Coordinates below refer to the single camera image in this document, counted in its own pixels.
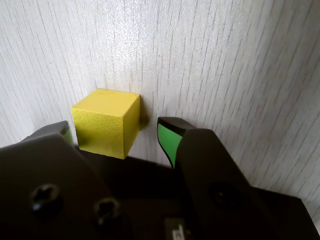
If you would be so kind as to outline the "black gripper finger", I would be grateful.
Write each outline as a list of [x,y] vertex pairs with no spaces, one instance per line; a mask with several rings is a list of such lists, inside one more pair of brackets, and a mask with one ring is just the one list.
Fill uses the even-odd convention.
[[179,182],[197,239],[280,238],[266,205],[212,130],[178,117],[159,117],[157,137]]
[[132,240],[120,203],[63,127],[0,150],[1,239]]

